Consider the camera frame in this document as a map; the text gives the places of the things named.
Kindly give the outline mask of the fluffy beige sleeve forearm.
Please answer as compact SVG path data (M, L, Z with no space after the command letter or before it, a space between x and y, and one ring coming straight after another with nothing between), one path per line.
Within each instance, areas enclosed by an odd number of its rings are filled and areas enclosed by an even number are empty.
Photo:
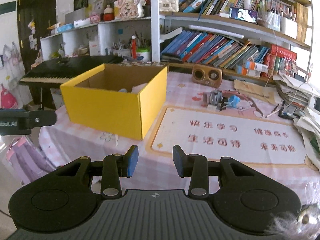
M285 212L273 218L266 232L285 239L319 239L319 182L305 187L307 203L297 215Z

